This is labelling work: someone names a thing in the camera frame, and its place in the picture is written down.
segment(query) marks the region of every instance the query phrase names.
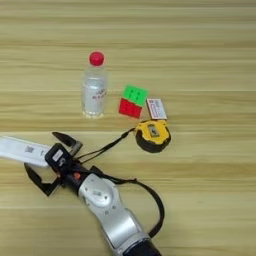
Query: black cable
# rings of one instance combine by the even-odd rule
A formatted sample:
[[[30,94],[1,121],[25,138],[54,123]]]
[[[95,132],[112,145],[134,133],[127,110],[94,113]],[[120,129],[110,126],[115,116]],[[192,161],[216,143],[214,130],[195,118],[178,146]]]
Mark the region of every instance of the black cable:
[[[93,154],[96,154],[98,153],[97,155],[93,156],[93,157],[90,157],[86,160],[84,160],[83,162],[81,162],[81,164],[84,164],[94,158],[96,158],[97,156],[105,153],[107,150],[109,150],[110,148],[114,147],[118,142],[120,142],[122,139],[126,138],[128,136],[128,134],[130,132],[134,131],[134,128],[128,130],[127,132],[123,133],[118,139],[114,140],[113,142],[107,144],[106,146],[102,147],[101,149],[98,149],[98,150],[95,150],[93,152],[90,152],[90,153],[87,153],[87,154],[84,154],[84,155],[81,155],[79,157],[76,158],[76,160],[80,160],[81,158],[85,157],[85,156],[89,156],[89,155],[93,155]]]

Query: bottle label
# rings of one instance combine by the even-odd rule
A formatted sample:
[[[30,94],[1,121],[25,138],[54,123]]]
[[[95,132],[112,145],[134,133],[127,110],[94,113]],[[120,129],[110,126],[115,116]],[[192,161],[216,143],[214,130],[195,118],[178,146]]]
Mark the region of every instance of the bottle label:
[[[85,88],[85,109],[87,112],[102,113],[104,109],[104,98],[106,90],[104,88]]]

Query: wood grain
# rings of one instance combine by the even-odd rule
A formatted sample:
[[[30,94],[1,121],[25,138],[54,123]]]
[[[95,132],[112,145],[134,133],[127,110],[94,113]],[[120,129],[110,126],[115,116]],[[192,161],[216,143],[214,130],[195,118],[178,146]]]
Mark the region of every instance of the wood grain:
[[[0,0],[0,136],[52,145],[51,132],[64,131],[89,152],[138,122],[118,114],[124,86],[147,88],[164,102],[170,146],[152,156],[130,135],[90,165],[159,192],[163,255],[254,256],[255,13],[254,0]],[[92,121],[80,88],[93,50],[106,55],[109,90],[104,118]],[[21,163],[0,167],[0,255],[110,255],[69,190],[46,198]],[[120,191],[149,230],[154,202],[133,186]]]

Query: black bracket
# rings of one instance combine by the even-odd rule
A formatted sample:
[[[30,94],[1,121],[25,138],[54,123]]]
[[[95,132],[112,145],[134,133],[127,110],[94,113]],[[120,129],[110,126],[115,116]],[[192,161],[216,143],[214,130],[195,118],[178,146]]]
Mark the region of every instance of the black bracket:
[[[65,144],[68,147],[71,147],[71,151],[67,152],[67,150],[60,144],[60,143],[56,143],[50,150],[49,152],[46,154],[45,159],[47,161],[47,163],[52,166],[52,162],[50,162],[52,160],[52,152],[55,150],[56,147],[61,148],[64,152],[64,156],[65,158],[60,158],[60,161],[67,161],[67,159],[69,159],[70,162],[73,161],[73,156],[76,155],[76,153],[78,153],[78,151],[81,149],[81,147],[83,146],[83,144],[80,141],[76,141],[75,139],[73,139],[72,137],[70,137],[67,134],[64,133],[59,133],[59,132],[53,132],[52,133],[57,139],[59,139],[63,144]],[[57,178],[52,182],[52,183],[43,183],[42,182],[42,178],[34,171],[34,169],[27,163],[24,164],[25,170],[28,174],[28,177],[30,178],[31,181],[33,181],[33,183],[41,189],[41,191],[47,195],[50,196],[53,191],[59,186],[62,185],[62,177],[60,175],[60,173],[58,173],[58,169],[57,168],[53,168],[53,170],[57,173]]]

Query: plastic bottle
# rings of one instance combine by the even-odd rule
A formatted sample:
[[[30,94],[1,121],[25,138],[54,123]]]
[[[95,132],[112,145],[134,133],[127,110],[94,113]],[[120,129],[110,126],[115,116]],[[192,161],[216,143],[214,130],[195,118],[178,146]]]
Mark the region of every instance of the plastic bottle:
[[[89,57],[90,65],[85,72],[82,86],[82,109],[87,117],[103,116],[107,93],[107,76],[104,70],[104,55],[93,52]]]

